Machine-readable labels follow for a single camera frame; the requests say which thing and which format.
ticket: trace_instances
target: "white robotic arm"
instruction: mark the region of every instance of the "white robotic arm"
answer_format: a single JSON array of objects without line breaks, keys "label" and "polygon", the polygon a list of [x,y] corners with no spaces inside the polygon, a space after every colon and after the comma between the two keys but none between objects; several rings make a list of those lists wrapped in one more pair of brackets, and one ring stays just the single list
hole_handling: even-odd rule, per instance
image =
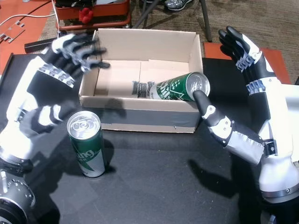
[{"label": "white robotic arm", "polygon": [[291,160],[292,129],[282,84],[249,38],[232,27],[220,30],[219,35],[222,52],[232,57],[244,76],[253,130],[236,126],[204,94],[195,91],[202,118],[216,140],[230,152],[254,164],[261,161],[259,188],[266,201],[292,200],[299,196],[299,171]]},{"label": "white robotic arm", "polygon": [[77,76],[93,68],[109,67],[87,59],[106,51],[96,49],[87,38],[70,34],[55,40],[42,56],[29,62],[15,89],[7,109],[7,126],[0,133],[0,223],[27,223],[35,199],[23,174],[33,168],[32,140],[50,132],[75,106],[56,91],[70,90]]}]

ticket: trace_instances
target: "open cardboard box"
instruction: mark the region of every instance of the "open cardboard box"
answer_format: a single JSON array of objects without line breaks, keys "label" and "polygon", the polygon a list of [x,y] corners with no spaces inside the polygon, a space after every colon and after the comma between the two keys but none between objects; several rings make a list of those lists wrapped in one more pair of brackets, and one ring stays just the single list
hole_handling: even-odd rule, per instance
[{"label": "open cardboard box", "polygon": [[79,97],[108,130],[193,133],[194,102],[146,97],[146,85],[189,72],[203,72],[199,35],[193,32],[99,29],[94,39],[107,48],[110,68],[83,77]]}]

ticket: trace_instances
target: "aluminum can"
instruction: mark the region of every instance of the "aluminum can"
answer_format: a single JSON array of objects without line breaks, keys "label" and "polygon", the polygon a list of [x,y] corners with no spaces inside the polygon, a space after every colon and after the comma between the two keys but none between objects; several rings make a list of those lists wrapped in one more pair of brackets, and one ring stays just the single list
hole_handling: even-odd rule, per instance
[{"label": "aluminum can", "polygon": [[75,113],[67,122],[67,131],[83,174],[88,177],[102,175],[107,163],[99,117],[90,111]]},{"label": "aluminum can", "polygon": [[194,101],[193,92],[203,91],[207,96],[210,93],[210,83],[207,77],[200,72],[191,72],[164,82],[155,84],[149,91],[151,99],[179,99]]}]

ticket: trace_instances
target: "green can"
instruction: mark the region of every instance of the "green can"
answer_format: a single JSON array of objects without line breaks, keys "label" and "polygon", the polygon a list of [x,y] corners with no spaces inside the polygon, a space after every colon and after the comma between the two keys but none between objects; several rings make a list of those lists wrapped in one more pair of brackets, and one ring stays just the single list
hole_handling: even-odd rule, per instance
[{"label": "green can", "polygon": [[151,99],[194,101],[193,92],[195,90],[201,90],[207,96],[210,93],[209,80],[200,72],[191,72],[153,85],[149,91],[149,96]]},{"label": "green can", "polygon": [[83,174],[102,175],[107,163],[99,117],[90,111],[78,112],[68,120],[67,131]]}]

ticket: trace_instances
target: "shoe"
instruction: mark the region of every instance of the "shoe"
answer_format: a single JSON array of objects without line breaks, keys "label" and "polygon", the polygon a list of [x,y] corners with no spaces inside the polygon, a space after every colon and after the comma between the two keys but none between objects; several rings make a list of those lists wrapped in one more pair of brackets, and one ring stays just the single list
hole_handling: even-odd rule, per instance
[{"label": "shoe", "polygon": [[186,4],[193,0],[167,0],[165,6],[172,11],[180,11],[185,8]]}]

